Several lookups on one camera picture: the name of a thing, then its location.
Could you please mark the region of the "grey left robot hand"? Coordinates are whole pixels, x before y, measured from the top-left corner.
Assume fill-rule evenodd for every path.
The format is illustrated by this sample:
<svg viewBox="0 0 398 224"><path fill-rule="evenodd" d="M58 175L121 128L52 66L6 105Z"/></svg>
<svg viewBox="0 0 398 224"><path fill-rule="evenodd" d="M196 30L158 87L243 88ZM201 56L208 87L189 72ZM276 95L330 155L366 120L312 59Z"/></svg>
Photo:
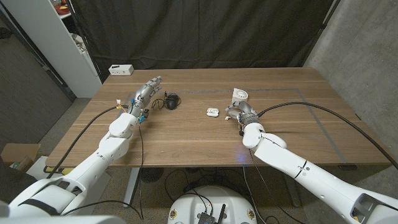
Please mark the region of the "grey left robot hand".
<svg viewBox="0 0 398 224"><path fill-rule="evenodd" d="M132 99L131 106L128 107L127 112L136 118L140 118L143 109L145 109L149 104L150 99L162 88L160 86L161 82L162 77L158 76L143 84L136 91L135 96Z"/></svg>

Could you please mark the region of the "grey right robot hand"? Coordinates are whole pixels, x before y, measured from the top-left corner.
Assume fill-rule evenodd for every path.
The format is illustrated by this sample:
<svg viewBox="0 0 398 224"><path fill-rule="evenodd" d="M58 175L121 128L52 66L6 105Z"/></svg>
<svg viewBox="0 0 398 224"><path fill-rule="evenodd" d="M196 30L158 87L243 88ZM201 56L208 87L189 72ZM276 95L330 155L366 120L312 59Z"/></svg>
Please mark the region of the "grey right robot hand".
<svg viewBox="0 0 398 224"><path fill-rule="evenodd" d="M235 101L225 111L228 116L238 120L244 126L251 123L259 123L256 111L246 101Z"/></svg>

